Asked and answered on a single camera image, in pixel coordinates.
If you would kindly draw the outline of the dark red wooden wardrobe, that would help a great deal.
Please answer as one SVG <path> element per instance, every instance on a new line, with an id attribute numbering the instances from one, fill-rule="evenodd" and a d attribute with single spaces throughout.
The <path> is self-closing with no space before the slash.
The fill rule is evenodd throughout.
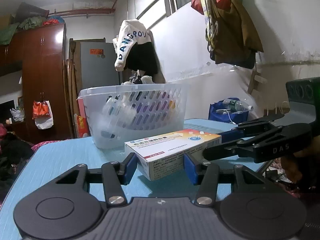
<path id="1" fill-rule="evenodd" d="M 72 137 L 66 109 L 65 24 L 45 25 L 15 33 L 11 42 L 1 46 L 1 75 L 22 71 L 25 123 L 32 143 Z M 40 130 L 33 120 L 33 103 L 50 103 L 54 124 Z"/>

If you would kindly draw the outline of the grey metal door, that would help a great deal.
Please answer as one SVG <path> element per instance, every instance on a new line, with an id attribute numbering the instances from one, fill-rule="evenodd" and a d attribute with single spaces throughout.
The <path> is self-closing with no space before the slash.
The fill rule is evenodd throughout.
<path id="1" fill-rule="evenodd" d="M 114 67 L 116 52 L 112 43 L 81 42 L 80 62 L 82 88 L 120 85 Z"/>

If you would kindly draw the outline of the white orange medicine box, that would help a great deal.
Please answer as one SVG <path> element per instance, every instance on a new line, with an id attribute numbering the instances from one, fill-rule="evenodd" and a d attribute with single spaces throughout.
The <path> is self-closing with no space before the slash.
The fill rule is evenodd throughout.
<path id="1" fill-rule="evenodd" d="M 219 134 L 184 129 L 125 142 L 125 153 L 135 153 L 138 169 L 149 180 L 154 181 L 184 168 L 183 156 L 190 153 L 202 161 L 203 150 L 222 142 Z"/>

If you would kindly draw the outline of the blue shopping bag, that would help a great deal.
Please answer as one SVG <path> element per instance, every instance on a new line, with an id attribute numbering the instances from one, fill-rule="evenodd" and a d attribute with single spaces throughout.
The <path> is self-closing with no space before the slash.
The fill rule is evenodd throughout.
<path id="1" fill-rule="evenodd" d="M 253 106 L 239 98 L 227 98 L 210 105 L 208 119 L 229 124 L 246 122 Z"/>

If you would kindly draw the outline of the brown hanging jacket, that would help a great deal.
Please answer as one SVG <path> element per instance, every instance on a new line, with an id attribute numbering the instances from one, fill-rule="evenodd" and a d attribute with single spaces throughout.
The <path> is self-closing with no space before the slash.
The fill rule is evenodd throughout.
<path id="1" fill-rule="evenodd" d="M 253 69 L 263 52 L 258 32 L 241 0 L 207 0 L 210 30 L 206 33 L 210 59 Z"/>

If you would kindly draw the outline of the red and white hanging bag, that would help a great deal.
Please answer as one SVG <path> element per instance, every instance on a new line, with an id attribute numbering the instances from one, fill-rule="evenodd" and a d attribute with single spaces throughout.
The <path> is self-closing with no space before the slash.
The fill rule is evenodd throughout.
<path id="1" fill-rule="evenodd" d="M 33 120 L 36 127 L 40 130 L 53 127 L 54 119 L 50 102 L 48 100 L 33 102 Z"/>

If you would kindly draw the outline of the white plastic laundry basket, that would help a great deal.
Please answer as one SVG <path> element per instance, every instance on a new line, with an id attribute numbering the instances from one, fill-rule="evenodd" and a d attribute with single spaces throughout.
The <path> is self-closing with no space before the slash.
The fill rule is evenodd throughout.
<path id="1" fill-rule="evenodd" d="M 86 119 L 98 148 L 123 146 L 130 140 L 183 128 L 188 85 L 130 84 L 81 90 Z"/>

